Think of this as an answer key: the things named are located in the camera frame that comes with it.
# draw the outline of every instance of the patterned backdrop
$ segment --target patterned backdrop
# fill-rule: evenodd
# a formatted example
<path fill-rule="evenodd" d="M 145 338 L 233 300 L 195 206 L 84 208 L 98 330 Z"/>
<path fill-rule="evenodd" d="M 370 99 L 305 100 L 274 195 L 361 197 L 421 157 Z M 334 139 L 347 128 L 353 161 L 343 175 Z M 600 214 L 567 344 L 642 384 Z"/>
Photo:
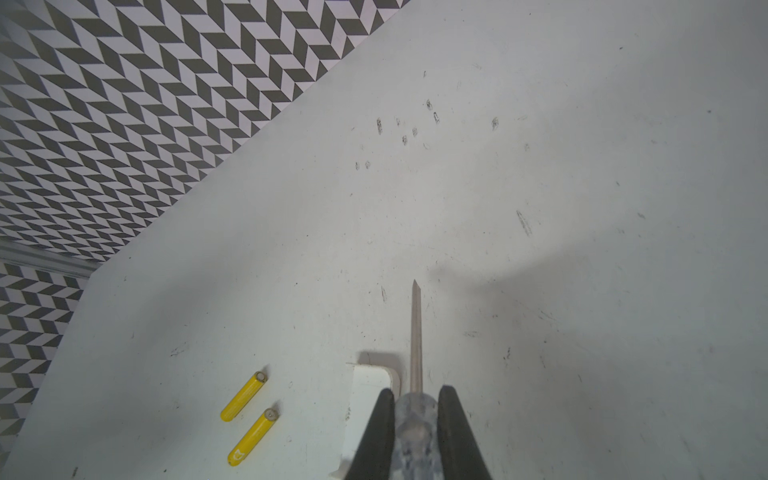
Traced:
<path fill-rule="evenodd" d="M 0 237 L 104 261 L 408 0 L 8 0 Z"/>
<path fill-rule="evenodd" d="M 0 468 L 84 287 L 85 280 L 0 263 Z"/>

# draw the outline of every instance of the black mark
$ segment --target black mark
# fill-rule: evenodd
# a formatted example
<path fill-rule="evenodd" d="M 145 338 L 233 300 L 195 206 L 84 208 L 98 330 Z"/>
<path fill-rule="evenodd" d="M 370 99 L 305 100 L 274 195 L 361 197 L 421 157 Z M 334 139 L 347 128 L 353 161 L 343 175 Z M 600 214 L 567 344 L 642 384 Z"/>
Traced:
<path fill-rule="evenodd" d="M 175 349 L 171 350 L 170 356 L 176 356 L 179 353 L 184 353 L 184 352 L 187 351 L 187 348 L 189 348 L 189 346 L 187 345 L 187 342 L 184 342 L 180 346 L 178 346 Z"/>
<path fill-rule="evenodd" d="M 533 235 L 533 231 L 531 230 L 531 226 L 528 225 L 528 221 L 523 217 L 523 214 L 520 210 L 518 210 L 518 219 L 520 220 L 520 225 L 523 227 L 523 231 L 526 235 L 529 237 Z"/>
<path fill-rule="evenodd" d="M 543 315 L 543 316 L 546 316 L 547 318 L 549 318 L 549 319 L 550 319 L 550 320 L 552 320 L 553 322 L 557 322 L 557 321 L 558 321 L 558 320 L 557 320 L 557 319 L 555 319 L 555 318 L 554 318 L 552 315 L 548 315 L 548 314 L 546 314 L 546 313 L 544 312 L 544 310 L 539 310 L 538 312 L 539 312 L 541 315 Z"/>

